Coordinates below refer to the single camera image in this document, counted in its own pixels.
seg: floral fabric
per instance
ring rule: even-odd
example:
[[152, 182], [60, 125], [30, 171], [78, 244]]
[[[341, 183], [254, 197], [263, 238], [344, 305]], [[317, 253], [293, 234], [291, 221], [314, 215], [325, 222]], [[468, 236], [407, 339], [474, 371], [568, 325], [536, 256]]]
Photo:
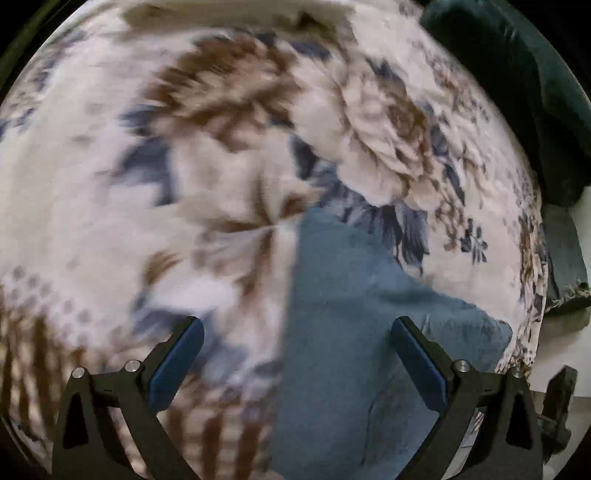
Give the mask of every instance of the floral fabric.
[[547, 284], [540, 192], [419, 7], [344, 2], [334, 24], [301, 7], [265, 28], [206, 28], [174, 9], [96, 5], [0, 109], [0, 408], [41, 458], [74, 367], [142, 359], [193, 314], [207, 341], [159, 418], [204, 480], [266, 475], [310, 205], [507, 322], [498, 369], [531, 367]]

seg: silver bolt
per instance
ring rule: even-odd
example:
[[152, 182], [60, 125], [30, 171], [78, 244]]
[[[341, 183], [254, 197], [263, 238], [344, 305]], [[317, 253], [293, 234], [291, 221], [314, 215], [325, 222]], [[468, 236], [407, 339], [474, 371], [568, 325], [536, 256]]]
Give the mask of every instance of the silver bolt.
[[86, 368], [84, 368], [84, 367], [77, 367], [74, 370], [72, 370], [72, 376], [74, 378], [82, 378], [82, 377], [84, 377], [85, 373], [86, 373]]
[[515, 378], [521, 378], [523, 377], [523, 371], [519, 367], [513, 367], [511, 369], [511, 375], [513, 375]]
[[471, 366], [468, 362], [466, 362], [465, 360], [456, 360], [453, 363], [454, 367], [456, 367], [456, 370], [458, 370], [459, 372], [462, 373], [466, 373], [469, 372], [471, 369]]
[[125, 370], [128, 372], [137, 372], [141, 365], [139, 360], [130, 360], [125, 364]]

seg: floral bedsheet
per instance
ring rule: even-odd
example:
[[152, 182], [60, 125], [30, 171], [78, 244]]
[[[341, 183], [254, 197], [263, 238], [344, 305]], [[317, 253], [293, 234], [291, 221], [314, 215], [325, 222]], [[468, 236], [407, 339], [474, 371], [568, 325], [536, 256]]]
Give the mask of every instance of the floral bedsheet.
[[90, 2], [17, 80], [0, 109], [0, 408], [41, 459], [74, 367], [143, 358], [194, 314], [206, 344], [159, 418], [204, 480], [265, 475], [310, 205], [509, 323], [498, 369], [531, 367], [547, 259], [523, 150], [418, 6], [340, 4], [334, 24], [302, 7], [212, 28]]

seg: blue gripper pad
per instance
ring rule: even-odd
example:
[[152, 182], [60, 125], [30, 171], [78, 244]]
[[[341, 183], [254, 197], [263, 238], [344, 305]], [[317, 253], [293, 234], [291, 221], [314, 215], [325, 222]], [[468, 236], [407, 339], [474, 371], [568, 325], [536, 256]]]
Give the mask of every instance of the blue gripper pad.
[[443, 413], [448, 405], [447, 382], [400, 318], [392, 324], [391, 340], [427, 408]]
[[148, 407], [154, 413], [166, 410], [177, 394], [181, 383], [201, 351], [205, 328], [195, 318], [170, 349], [150, 380]]

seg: folded blue garment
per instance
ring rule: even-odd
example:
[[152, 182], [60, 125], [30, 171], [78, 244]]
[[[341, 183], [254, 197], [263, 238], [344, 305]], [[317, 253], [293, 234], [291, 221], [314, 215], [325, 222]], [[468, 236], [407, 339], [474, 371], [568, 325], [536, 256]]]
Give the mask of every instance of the folded blue garment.
[[511, 327], [434, 292], [379, 241], [306, 213], [284, 339], [272, 467], [285, 480], [395, 478], [437, 420], [388, 342], [407, 315], [452, 359], [491, 371]]

